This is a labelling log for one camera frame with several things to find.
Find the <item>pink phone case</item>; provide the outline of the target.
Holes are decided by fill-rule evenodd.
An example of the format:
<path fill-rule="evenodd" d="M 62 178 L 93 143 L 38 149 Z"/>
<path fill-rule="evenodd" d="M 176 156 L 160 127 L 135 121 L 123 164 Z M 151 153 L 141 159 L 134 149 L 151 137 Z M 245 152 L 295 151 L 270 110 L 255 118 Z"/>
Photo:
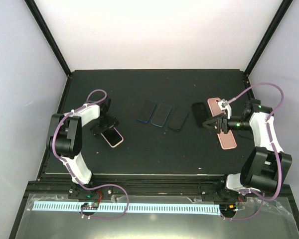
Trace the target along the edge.
<path fill-rule="evenodd" d="M 220 101 L 220 98 L 209 98 L 207 100 L 209 109 L 211 111 L 211 115 L 217 116 L 219 114 L 226 114 L 224 110 L 221 110 L 220 107 L 218 106 L 218 102 Z"/>

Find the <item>bare black phone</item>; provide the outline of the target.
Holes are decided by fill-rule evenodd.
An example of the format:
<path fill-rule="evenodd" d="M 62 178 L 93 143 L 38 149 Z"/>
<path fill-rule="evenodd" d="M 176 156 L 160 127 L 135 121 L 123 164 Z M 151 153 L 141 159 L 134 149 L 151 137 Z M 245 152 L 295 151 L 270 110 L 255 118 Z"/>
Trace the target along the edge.
<path fill-rule="evenodd" d="M 180 131 L 188 117 L 188 114 L 189 111 L 187 109 L 177 108 L 168 124 L 168 127 L 172 130 Z"/>

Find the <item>bare blue edged phone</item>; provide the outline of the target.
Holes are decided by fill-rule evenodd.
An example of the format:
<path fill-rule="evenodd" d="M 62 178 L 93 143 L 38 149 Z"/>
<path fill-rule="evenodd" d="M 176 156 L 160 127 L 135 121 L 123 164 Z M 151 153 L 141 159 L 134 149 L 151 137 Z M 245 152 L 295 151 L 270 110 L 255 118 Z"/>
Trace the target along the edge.
<path fill-rule="evenodd" d="M 146 99 L 136 117 L 136 120 L 148 123 L 154 112 L 155 107 L 156 102 Z"/>

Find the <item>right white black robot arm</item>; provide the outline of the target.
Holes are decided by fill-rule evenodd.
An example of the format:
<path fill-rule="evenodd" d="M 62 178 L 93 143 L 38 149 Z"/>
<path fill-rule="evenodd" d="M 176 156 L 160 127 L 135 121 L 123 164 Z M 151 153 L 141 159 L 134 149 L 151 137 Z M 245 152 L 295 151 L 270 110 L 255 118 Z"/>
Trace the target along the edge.
<path fill-rule="evenodd" d="M 233 131 L 249 131 L 253 135 L 254 149 L 240 173 L 229 174 L 217 187 L 217 196 L 227 201 L 237 193 L 274 193 L 277 195 L 292 164 L 292 157 L 284 153 L 274 129 L 272 108 L 251 99 L 245 103 L 241 116 L 233 116 L 226 100 L 210 98 L 207 101 L 212 117 L 203 123 L 216 131 L 222 149 L 233 149 L 236 141 Z"/>

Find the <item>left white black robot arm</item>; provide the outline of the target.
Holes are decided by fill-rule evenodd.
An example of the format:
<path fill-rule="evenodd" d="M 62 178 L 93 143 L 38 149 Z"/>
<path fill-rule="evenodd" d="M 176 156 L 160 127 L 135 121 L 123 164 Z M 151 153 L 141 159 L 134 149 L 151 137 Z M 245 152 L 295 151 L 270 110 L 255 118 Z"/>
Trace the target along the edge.
<path fill-rule="evenodd" d="M 46 147 L 66 167 L 72 181 L 81 184 L 79 192 L 86 199 L 96 195 L 97 186 L 92 183 L 92 171 L 83 159 L 83 127 L 89 124 L 92 135 L 100 136 L 111 148 L 124 141 L 116 129 L 118 120 L 108 114 L 110 104 L 110 99 L 87 101 L 76 110 L 51 116 Z"/>

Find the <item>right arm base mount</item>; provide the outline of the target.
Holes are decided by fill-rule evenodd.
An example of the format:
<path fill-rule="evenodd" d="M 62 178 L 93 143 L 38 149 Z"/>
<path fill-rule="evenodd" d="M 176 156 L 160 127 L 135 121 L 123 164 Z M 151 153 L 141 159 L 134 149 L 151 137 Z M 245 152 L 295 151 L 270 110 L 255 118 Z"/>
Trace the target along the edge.
<path fill-rule="evenodd" d="M 231 191 L 216 184 L 203 184 L 200 186 L 200 192 L 204 201 L 213 202 L 238 202 L 238 192 Z"/>

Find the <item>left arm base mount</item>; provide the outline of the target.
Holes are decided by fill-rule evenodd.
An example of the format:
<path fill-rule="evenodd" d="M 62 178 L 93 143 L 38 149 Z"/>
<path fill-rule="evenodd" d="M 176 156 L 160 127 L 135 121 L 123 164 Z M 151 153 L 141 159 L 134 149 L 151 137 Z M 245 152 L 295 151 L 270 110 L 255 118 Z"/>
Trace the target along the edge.
<path fill-rule="evenodd" d="M 85 190 L 80 185 L 72 183 L 68 199 L 79 201 L 97 201 L 110 198 L 112 195 L 113 186 L 102 187 L 97 190 Z"/>

